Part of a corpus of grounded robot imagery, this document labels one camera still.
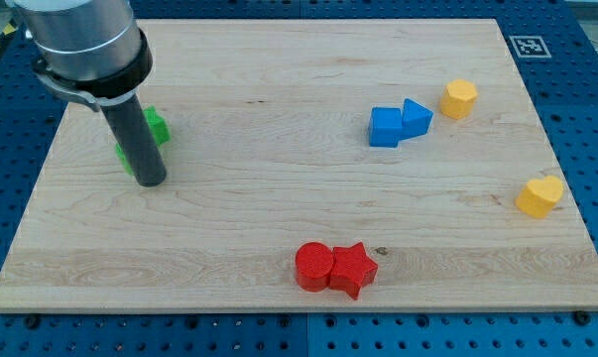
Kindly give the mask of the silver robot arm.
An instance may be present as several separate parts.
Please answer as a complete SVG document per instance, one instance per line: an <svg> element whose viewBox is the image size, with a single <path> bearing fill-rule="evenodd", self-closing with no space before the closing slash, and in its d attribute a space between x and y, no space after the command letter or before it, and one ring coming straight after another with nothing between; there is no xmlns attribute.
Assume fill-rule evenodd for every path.
<svg viewBox="0 0 598 357"><path fill-rule="evenodd" d="M55 96L97 112L129 99L152 69L148 40L127 0L8 3L41 53L33 68Z"/></svg>

